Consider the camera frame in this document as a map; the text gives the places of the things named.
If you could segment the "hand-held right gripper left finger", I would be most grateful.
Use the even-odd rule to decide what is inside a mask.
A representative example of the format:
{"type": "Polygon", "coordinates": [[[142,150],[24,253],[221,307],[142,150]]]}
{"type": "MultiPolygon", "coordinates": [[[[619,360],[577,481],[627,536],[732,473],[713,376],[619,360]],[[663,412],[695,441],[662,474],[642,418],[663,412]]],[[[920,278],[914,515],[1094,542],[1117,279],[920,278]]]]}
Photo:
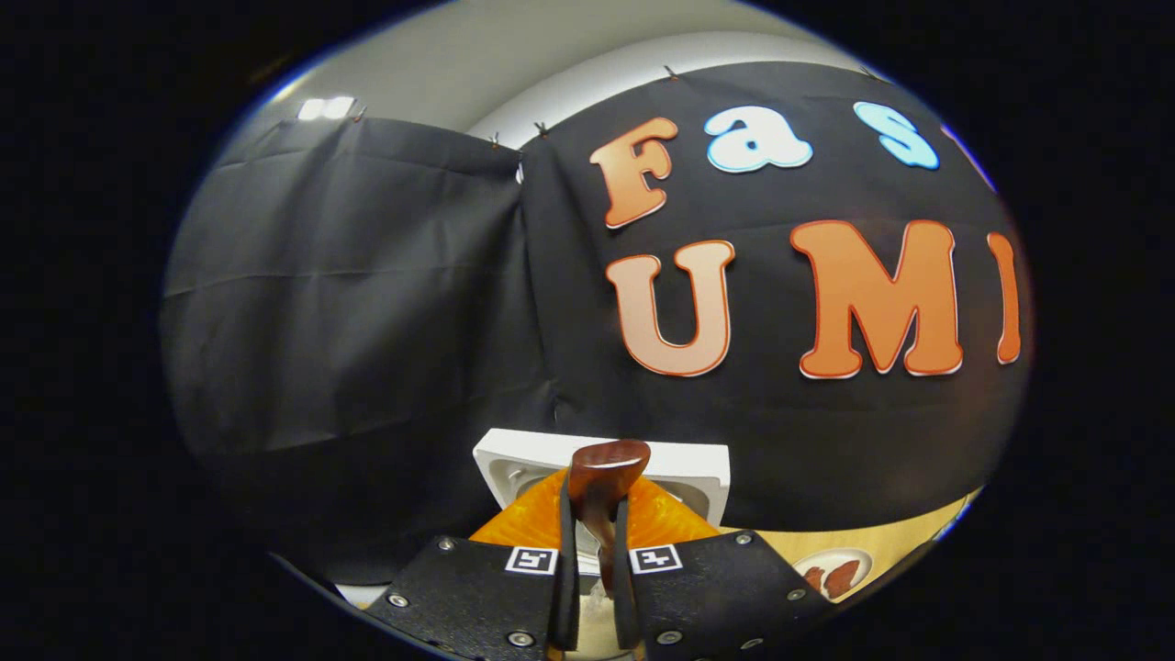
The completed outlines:
{"type": "Polygon", "coordinates": [[[523,498],[540,510],[553,544],[435,537],[365,614],[444,661],[564,661],[579,628],[566,477],[557,470],[523,498]]]}

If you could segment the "brown wooden spoon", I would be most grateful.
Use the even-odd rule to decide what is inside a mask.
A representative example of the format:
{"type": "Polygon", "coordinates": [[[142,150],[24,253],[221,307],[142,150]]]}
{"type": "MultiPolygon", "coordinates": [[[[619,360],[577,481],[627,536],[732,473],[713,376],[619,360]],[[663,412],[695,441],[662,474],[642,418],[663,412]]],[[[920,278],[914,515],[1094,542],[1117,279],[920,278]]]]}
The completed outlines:
{"type": "Polygon", "coordinates": [[[634,439],[576,448],[568,475],[568,497],[576,521],[599,544],[600,586],[615,596],[615,515],[622,499],[651,459],[647,443],[634,439]]]}

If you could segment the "black backdrop cloth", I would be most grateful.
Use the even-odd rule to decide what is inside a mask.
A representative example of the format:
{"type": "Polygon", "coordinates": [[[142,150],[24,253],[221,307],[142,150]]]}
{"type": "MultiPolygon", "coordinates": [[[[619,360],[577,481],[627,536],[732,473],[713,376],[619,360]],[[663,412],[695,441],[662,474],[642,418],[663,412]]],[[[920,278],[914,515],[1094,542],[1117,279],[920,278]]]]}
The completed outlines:
{"type": "Polygon", "coordinates": [[[387,584],[495,513],[491,430],[726,452],[721,522],[971,495],[1034,357],[1023,244],[944,121],[826,65],[694,70],[521,150],[282,120],[203,180],[161,343],[193,456],[281,557],[387,584]]]}

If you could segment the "white round plate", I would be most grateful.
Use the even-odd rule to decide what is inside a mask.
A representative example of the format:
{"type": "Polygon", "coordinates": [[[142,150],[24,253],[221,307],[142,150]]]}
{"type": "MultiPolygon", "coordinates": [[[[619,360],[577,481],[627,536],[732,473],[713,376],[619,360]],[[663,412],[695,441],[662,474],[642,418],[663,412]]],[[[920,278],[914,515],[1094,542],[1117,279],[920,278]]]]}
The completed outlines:
{"type": "Polygon", "coordinates": [[[870,575],[872,575],[873,573],[873,565],[874,565],[873,557],[870,557],[870,553],[850,547],[832,548],[827,551],[820,551],[814,554],[810,554],[810,557],[805,557],[805,559],[798,561],[793,566],[793,568],[803,578],[806,569],[810,568],[811,566],[821,567],[822,569],[825,569],[826,574],[828,569],[835,568],[835,566],[840,565],[841,562],[852,559],[859,559],[861,561],[860,569],[857,569],[855,588],[848,591],[848,593],[844,594],[844,596],[840,599],[828,599],[825,595],[825,593],[822,593],[822,598],[826,598],[828,599],[828,601],[835,603],[835,602],[841,602],[844,601],[844,599],[847,599],[848,596],[855,594],[861,586],[868,582],[870,575]]]}

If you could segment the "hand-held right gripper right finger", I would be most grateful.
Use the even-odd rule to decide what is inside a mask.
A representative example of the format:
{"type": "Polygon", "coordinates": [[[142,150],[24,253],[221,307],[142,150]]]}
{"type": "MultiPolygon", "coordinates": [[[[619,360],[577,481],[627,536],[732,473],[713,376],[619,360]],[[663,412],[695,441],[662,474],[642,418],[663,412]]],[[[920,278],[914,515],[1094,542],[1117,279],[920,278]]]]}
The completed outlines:
{"type": "Polygon", "coordinates": [[[721,534],[642,477],[618,510],[613,591],[638,661],[785,661],[834,606],[765,537],[721,534]]]}

